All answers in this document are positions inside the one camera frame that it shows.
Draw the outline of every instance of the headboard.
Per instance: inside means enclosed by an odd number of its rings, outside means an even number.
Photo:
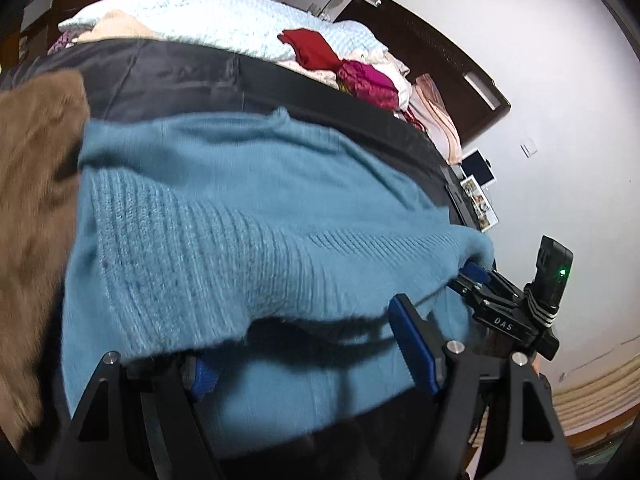
[[[451,40],[393,0],[351,0],[335,20],[363,23],[415,78],[429,73],[442,95],[462,144],[511,108],[494,81]]]

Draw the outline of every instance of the wall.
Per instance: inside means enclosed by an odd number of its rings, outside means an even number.
[[[306,9],[327,0],[280,0]],[[600,0],[395,0],[489,73],[510,113],[472,146],[490,160],[500,270],[524,285],[540,237],[574,268],[543,365],[554,385],[596,377],[640,352],[640,64]],[[337,16],[348,2],[332,9]],[[526,159],[520,143],[535,140]]]

